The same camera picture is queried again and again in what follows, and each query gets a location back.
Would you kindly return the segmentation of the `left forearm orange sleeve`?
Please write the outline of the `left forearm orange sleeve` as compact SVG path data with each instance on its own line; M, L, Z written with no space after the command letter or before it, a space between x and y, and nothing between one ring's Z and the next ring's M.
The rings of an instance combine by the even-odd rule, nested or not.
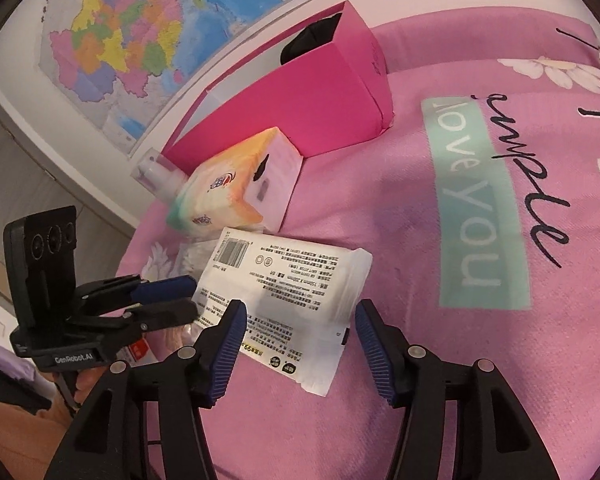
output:
M0 460L15 479L43 479L71 422L59 392L35 415L0 402Z

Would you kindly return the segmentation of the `person's left hand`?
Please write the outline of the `person's left hand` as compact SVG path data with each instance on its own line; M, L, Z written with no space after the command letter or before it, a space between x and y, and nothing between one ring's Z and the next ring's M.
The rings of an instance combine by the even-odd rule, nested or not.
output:
M73 417L76 411L84 404L92 389L95 387L99 378L102 377L107 370L106 366L89 368L88 370L80 370L76 375L76 384L74 391L71 393L72 400L67 401L65 396L60 391L60 387L65 385L65 378L59 373L53 372L52 377L56 385L56 394L53 400L53 407L58 408L60 414L67 418Z

